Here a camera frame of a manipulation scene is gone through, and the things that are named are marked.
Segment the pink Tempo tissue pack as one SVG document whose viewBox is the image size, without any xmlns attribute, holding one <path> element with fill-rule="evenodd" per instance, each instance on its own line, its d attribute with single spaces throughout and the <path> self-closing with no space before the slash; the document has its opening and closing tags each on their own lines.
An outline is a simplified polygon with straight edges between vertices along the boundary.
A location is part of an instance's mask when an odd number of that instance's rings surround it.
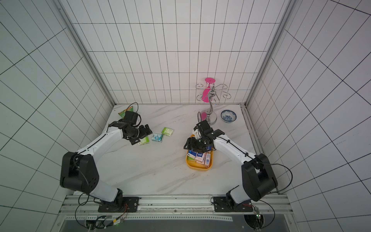
<svg viewBox="0 0 371 232">
<path fill-rule="evenodd" d="M 196 162 L 204 163 L 206 153 L 197 153 L 197 157 L 195 158 Z"/>
<path fill-rule="evenodd" d="M 211 154 L 210 153 L 207 153 L 206 156 L 205 156 L 205 163 L 204 163 L 204 167 L 207 169 L 210 167 L 210 163 L 211 163 Z"/>
</svg>

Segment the dark blue Tempo tissue pack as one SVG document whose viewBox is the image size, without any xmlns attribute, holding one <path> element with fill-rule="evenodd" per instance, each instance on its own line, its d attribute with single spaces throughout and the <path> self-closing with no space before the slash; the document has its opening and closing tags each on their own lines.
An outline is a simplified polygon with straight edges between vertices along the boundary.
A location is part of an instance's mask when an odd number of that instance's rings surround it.
<svg viewBox="0 0 371 232">
<path fill-rule="evenodd" d="M 197 157 L 197 152 L 189 150 L 188 153 L 187 153 L 187 156 L 195 159 Z"/>
</svg>

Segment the teal cartoon tissue pack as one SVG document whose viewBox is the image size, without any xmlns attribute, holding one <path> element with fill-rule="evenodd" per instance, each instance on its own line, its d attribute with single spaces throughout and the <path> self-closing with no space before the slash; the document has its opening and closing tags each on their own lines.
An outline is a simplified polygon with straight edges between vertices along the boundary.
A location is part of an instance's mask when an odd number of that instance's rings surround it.
<svg viewBox="0 0 371 232">
<path fill-rule="evenodd" d="M 154 142 L 162 142 L 163 141 L 163 134 L 159 134 L 159 133 L 154 133 L 153 135 L 152 135 L 152 138 L 151 138 L 151 140 L 152 141 L 154 141 Z"/>
</svg>

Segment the green tissue pack top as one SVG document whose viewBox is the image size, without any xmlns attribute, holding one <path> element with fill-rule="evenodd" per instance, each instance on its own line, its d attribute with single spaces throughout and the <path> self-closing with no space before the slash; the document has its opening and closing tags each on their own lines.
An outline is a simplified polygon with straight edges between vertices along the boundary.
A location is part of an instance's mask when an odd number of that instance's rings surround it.
<svg viewBox="0 0 371 232">
<path fill-rule="evenodd" d="M 164 127 L 161 134 L 165 135 L 165 136 L 169 136 L 171 137 L 174 133 L 174 130 L 171 129 L 171 128 L 167 128 L 167 127 Z"/>
</svg>

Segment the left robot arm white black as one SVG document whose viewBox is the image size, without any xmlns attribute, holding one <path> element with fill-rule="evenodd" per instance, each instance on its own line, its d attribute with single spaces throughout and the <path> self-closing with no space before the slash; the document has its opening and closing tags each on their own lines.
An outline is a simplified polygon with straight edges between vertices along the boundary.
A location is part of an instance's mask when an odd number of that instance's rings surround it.
<svg viewBox="0 0 371 232">
<path fill-rule="evenodd" d="M 62 158 L 60 186 L 99 199 L 99 212 L 127 209 L 128 200 L 123 197 L 123 191 L 100 179 L 96 163 L 116 142 L 124 139 L 135 145 L 151 135 L 149 126 L 141 122 L 138 113 L 127 111 L 124 118 L 110 123 L 90 144 L 76 152 L 67 152 Z"/>
</svg>

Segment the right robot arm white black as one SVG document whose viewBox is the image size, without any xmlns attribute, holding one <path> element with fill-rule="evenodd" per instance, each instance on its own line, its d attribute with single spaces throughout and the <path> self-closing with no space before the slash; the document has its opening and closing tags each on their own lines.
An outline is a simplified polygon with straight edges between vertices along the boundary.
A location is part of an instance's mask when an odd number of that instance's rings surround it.
<svg viewBox="0 0 371 232">
<path fill-rule="evenodd" d="M 242 183 L 226 194 L 225 202 L 231 210 L 244 203 L 257 202 L 278 187 L 272 164 L 266 155 L 247 151 L 223 131 L 211 128 L 205 120 L 199 122 L 192 133 L 184 149 L 202 154 L 216 150 L 240 165 Z"/>
</svg>

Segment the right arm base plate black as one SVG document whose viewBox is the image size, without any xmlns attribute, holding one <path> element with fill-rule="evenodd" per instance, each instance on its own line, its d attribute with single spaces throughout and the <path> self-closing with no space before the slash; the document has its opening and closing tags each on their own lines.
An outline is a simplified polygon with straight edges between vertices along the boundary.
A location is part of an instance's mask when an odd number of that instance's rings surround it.
<svg viewBox="0 0 371 232">
<path fill-rule="evenodd" d="M 253 206 L 250 202 L 237 204 L 232 198 L 227 196 L 213 196 L 210 199 L 215 212 L 219 213 L 233 213 L 233 212 L 253 212 Z"/>
</svg>

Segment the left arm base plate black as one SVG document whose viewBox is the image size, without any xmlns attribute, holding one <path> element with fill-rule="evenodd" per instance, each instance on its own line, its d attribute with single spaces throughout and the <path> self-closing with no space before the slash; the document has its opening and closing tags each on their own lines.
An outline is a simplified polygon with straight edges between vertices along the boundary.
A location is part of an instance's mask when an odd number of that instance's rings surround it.
<svg viewBox="0 0 371 232">
<path fill-rule="evenodd" d="M 139 205 L 139 197 L 119 196 L 113 202 L 102 201 L 98 208 L 99 213 L 135 213 Z"/>
</svg>

